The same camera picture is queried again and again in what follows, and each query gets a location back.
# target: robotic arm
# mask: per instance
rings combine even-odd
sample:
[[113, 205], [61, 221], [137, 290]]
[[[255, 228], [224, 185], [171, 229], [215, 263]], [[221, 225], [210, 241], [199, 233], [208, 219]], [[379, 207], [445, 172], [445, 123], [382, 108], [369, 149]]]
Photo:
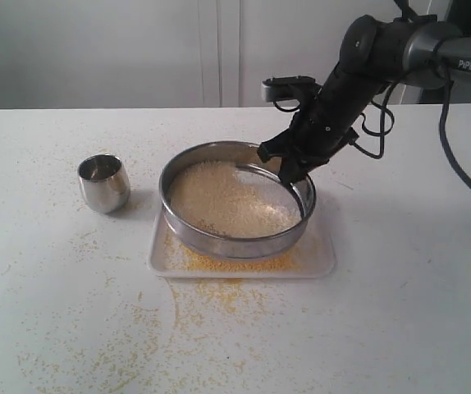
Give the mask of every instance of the robotic arm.
[[[262, 96], [285, 112], [296, 111], [289, 127], [260, 144], [266, 162], [281, 158], [279, 178], [289, 184], [304, 178], [348, 144], [373, 158], [384, 149], [385, 113], [382, 107], [380, 153], [361, 149], [352, 124], [375, 95], [398, 83], [438, 89], [450, 80], [471, 79], [471, 38], [437, 16], [418, 16], [407, 2], [396, 1], [402, 17], [390, 23], [362, 16], [348, 29], [340, 58], [323, 85], [307, 76], [271, 78], [262, 84]], [[285, 110], [277, 102], [295, 99], [300, 105]]]

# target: metal sieve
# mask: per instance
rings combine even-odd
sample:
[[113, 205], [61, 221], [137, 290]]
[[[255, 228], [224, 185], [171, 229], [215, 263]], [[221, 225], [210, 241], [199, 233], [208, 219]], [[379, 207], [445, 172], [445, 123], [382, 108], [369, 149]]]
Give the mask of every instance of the metal sieve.
[[[239, 141], [201, 144], [179, 153], [163, 168], [159, 178], [163, 215], [183, 244], [215, 259], [265, 259], [284, 253], [303, 235], [316, 204], [312, 180], [306, 176], [295, 184], [282, 185], [277, 177], [281, 160], [274, 158], [262, 163], [257, 148], [256, 144]], [[260, 195], [267, 199], [271, 215], [275, 214], [274, 209], [295, 210], [300, 220], [282, 232], [258, 238], [221, 236], [191, 225], [172, 209], [169, 190], [179, 174], [203, 162], [234, 163], [239, 180], [260, 190]]]

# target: metal bowl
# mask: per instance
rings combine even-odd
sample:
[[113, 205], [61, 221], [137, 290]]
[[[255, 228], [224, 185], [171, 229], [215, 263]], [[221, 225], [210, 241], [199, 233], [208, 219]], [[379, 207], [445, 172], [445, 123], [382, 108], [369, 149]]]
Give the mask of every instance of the metal bowl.
[[159, 194], [163, 214], [170, 229], [190, 249], [215, 259], [265, 259], [284, 253], [303, 235], [316, 205], [316, 190], [309, 176], [286, 187], [300, 210], [300, 221], [280, 233], [259, 238], [235, 238], [212, 234], [192, 226], [171, 208], [168, 192], [172, 182], [186, 168], [202, 162], [232, 162], [243, 171], [265, 176], [280, 184], [277, 173], [281, 160], [274, 158], [262, 163], [256, 144], [239, 141], [219, 141], [201, 144], [176, 155], [163, 168], [159, 178]]

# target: sieve rim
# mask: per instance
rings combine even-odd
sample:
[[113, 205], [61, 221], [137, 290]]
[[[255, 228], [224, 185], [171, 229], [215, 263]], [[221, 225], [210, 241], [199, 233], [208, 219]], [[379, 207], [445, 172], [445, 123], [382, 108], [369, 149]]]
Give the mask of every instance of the sieve rim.
[[[213, 238], [215, 240], [220, 240], [220, 241], [230, 241], [230, 242], [236, 242], [236, 243], [245, 243], [245, 244], [248, 244], [248, 243], [254, 243], [254, 242], [263, 242], [263, 241], [269, 241], [269, 240], [274, 240], [274, 239], [277, 239], [277, 238], [281, 238], [289, 233], [292, 233], [293, 231], [295, 231], [297, 228], [300, 228], [300, 227], [304, 227], [306, 226], [306, 223], [307, 221], [312, 217], [312, 213], [316, 207], [316, 203], [317, 203], [317, 194], [316, 194], [316, 187], [312, 181], [312, 178], [310, 177], [310, 175], [307, 174], [307, 176], [304, 178], [304, 181], [307, 181], [309, 183], [309, 188], [311, 189], [311, 191], [313, 192], [313, 202], [310, 204], [310, 206], [308, 206], [307, 210], [306, 210], [306, 213], [303, 214], [303, 212], [301, 212], [300, 210], [300, 213], [302, 215], [302, 218], [292, 227], [288, 227], [286, 228], [285, 230], [281, 231], [281, 232], [278, 232], [278, 233], [275, 233], [275, 234], [271, 234], [269, 236], [259, 236], [259, 237], [245, 237], [245, 238], [242, 238], [242, 237], [234, 237], [234, 236], [222, 236], [222, 235], [219, 235], [219, 234], [214, 234], [214, 233], [211, 233], [209, 231], [205, 231], [201, 228], [198, 228], [192, 224], [190, 224], [189, 222], [187, 222], [185, 219], [183, 219], [179, 214], [177, 214], [175, 212], [175, 210], [173, 210], [170, 206], [170, 203], [168, 202], [167, 200], [167, 197], [166, 197], [166, 193], [164, 193], [163, 189], [162, 189], [162, 184], [165, 180], [165, 176], [167, 175], [167, 170], [168, 168], [171, 168], [172, 164], [175, 164], [176, 161], [178, 161], [180, 158], [183, 158], [184, 156], [186, 156], [186, 154], [190, 154], [192, 153], [193, 151], [197, 150], [197, 149], [201, 149], [201, 148], [205, 148], [205, 147], [210, 147], [210, 146], [214, 146], [214, 145], [221, 145], [221, 144], [224, 144], [224, 145], [241, 145], [241, 146], [245, 146], [245, 147], [249, 147], [249, 148], [253, 148], [253, 149], [257, 149], [259, 145], [257, 144], [254, 144], [254, 143], [251, 143], [251, 142], [244, 142], [244, 141], [237, 141], [237, 140], [222, 140], [222, 141], [213, 141], [213, 142], [207, 142], [207, 143], [203, 143], [203, 144], [198, 144], [198, 145], [195, 145], [195, 146], [192, 146], [188, 149], [185, 149], [183, 150], [182, 152], [180, 152], [179, 154], [177, 154], [176, 156], [174, 156], [167, 164], [166, 166], [164, 166], [164, 168], [162, 169], [161, 171], [161, 175], [159, 177], [159, 196], [161, 198], [161, 201], [162, 201], [162, 204], [166, 210], [166, 212], [168, 212], [169, 214], [171, 214], [174, 218], [178, 219], [179, 222], [183, 225], [185, 225], [186, 227], [188, 227], [190, 230], [193, 230], [193, 231], [196, 231], [198, 232], [199, 234], [203, 235], [203, 236], [207, 236], [207, 237], [210, 237], [210, 238]], [[225, 162], [227, 163], [233, 163], [232, 161], [230, 160], [225, 160]], [[268, 172], [274, 176], [277, 176], [277, 174], [274, 174], [273, 172], [270, 172], [269, 170], [266, 170], [264, 168], [261, 169], [262, 171], [264, 172]], [[278, 185], [280, 185], [281, 187], [284, 187], [284, 185], [282, 185], [281, 183], [279, 182], [276, 182]], [[293, 184], [290, 183], [290, 188], [292, 190], [295, 190], [295, 187], [293, 186]]]

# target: table surface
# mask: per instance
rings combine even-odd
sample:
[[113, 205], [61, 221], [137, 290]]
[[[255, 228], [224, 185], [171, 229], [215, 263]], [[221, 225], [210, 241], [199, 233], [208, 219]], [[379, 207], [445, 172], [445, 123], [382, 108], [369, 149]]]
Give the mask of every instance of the table surface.
[[[471, 191], [441, 150], [440, 107], [392, 110], [383, 160], [349, 147], [313, 172], [337, 265], [306, 281], [167, 281], [146, 265], [163, 165], [270, 138], [288, 114], [0, 111], [0, 392], [471, 392]], [[471, 104], [451, 107], [448, 135], [471, 174]], [[81, 199], [76, 168], [95, 153], [125, 162], [119, 213]]]

